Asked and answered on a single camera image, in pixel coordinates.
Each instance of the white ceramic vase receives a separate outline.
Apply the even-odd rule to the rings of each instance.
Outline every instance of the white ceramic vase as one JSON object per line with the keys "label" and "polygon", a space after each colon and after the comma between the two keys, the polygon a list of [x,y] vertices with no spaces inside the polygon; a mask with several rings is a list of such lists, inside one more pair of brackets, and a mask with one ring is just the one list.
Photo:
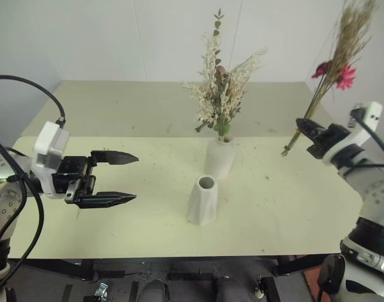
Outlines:
{"label": "white ceramic vase", "polygon": [[218,187],[211,176],[200,177],[193,186],[188,201],[187,218],[196,225],[206,225],[217,217]]}
{"label": "white ceramic vase", "polygon": [[225,179],[234,161],[235,144],[232,138],[227,140],[228,142],[221,142],[214,139],[207,147],[205,173],[215,179]]}

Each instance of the flower arrangement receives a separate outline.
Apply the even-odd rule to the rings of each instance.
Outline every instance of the flower arrangement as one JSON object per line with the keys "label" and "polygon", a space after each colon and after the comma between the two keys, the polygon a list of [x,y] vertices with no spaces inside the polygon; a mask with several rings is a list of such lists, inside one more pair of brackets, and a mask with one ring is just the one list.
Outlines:
{"label": "flower arrangement", "polygon": [[191,97],[199,101],[196,119],[201,125],[195,130],[209,127],[218,132],[218,138],[224,142],[225,135],[230,130],[230,122],[241,110],[241,100],[245,86],[251,74],[259,68],[259,56],[265,51],[256,52],[245,62],[227,71],[220,65],[221,19],[224,17],[221,9],[214,15],[215,29],[209,37],[204,36],[206,54],[203,56],[203,71],[200,74],[204,81],[201,85],[187,84],[183,86],[190,91]]}
{"label": "flower arrangement", "polygon": [[[311,118],[321,99],[334,84],[337,89],[351,88],[356,72],[356,69],[351,66],[358,53],[370,40],[369,38],[364,40],[364,37],[368,32],[375,10],[376,0],[362,0],[361,5],[358,4],[358,1],[352,0],[344,8],[333,57],[320,64],[312,76],[313,79],[320,77],[320,80],[304,118]],[[299,136],[300,132],[296,130],[288,145],[285,146],[283,156],[286,156],[293,148]]]}

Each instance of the floor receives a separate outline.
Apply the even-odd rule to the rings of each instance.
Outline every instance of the floor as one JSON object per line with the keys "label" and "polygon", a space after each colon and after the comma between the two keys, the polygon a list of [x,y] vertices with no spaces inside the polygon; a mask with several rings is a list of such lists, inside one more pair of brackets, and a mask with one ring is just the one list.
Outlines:
{"label": "floor", "polygon": [[[215,277],[229,275],[245,287],[253,302],[259,301],[253,295],[257,276],[271,276],[273,260],[258,260],[257,257],[236,257],[232,260],[203,261],[125,261],[99,260],[95,268],[100,270],[125,269],[129,274],[123,279],[101,280],[109,285],[109,302],[129,302],[132,285],[138,291],[149,281],[167,279],[170,272],[212,273]],[[282,302],[313,302],[302,274],[275,279]],[[168,281],[172,302],[212,302],[213,292],[209,281]],[[92,295],[97,283],[88,283],[59,276],[50,272],[22,267],[12,278],[9,287],[15,289],[18,301],[82,302],[83,297]]]}

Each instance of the white vase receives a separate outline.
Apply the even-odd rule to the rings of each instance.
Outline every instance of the white vase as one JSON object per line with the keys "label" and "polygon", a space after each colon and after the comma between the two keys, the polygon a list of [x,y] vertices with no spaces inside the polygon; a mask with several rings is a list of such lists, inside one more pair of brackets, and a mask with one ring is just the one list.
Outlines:
{"label": "white vase", "polygon": [[211,141],[207,147],[205,173],[215,179],[225,179],[229,174],[235,157],[235,144],[232,138],[227,142],[218,139]]}
{"label": "white vase", "polygon": [[211,176],[200,177],[193,186],[188,201],[187,218],[196,225],[206,225],[217,217],[218,187]]}

